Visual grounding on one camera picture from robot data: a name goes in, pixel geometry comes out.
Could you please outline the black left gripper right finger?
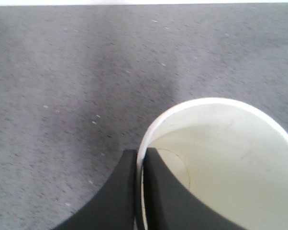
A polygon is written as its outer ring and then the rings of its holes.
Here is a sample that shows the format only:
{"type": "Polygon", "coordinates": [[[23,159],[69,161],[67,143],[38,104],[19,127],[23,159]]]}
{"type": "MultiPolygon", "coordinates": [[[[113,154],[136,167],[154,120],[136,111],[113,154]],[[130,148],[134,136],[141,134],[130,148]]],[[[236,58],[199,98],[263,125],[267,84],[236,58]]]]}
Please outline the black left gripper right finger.
{"type": "Polygon", "coordinates": [[[144,158],[144,205],[150,230],[240,230],[192,195],[155,148],[144,158]]]}

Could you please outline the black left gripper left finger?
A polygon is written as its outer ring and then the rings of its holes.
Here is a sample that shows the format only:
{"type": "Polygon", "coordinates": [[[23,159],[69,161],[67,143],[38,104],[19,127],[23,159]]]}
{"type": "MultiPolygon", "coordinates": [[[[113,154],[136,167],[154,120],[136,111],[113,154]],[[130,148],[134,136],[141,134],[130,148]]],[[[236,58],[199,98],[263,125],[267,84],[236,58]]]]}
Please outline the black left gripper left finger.
{"type": "Polygon", "coordinates": [[[137,151],[124,150],[113,173],[73,216],[55,230],[133,230],[137,151]]]}

